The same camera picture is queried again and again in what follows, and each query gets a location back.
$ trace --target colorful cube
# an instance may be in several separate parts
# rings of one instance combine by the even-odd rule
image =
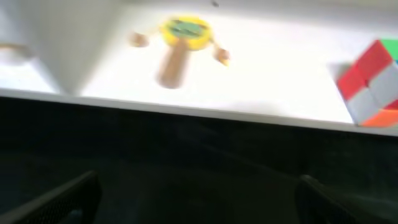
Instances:
[[[377,40],[337,81],[356,124],[398,123],[398,40]]]

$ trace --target wooden handle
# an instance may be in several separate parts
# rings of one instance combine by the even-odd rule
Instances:
[[[160,84],[166,88],[178,88],[181,83],[183,69],[188,58],[188,44],[178,39],[167,59],[165,68],[160,74]]]

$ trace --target orange tile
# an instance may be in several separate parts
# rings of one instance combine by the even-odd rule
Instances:
[[[365,121],[362,126],[386,128],[398,123],[398,110],[380,110],[378,114]]]

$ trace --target gray tile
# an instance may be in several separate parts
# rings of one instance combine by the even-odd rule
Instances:
[[[351,116],[357,124],[361,124],[373,115],[377,114],[380,106],[376,103],[368,88],[361,90],[347,102]]]
[[[398,99],[398,66],[394,62],[371,80],[369,89],[383,108]]]

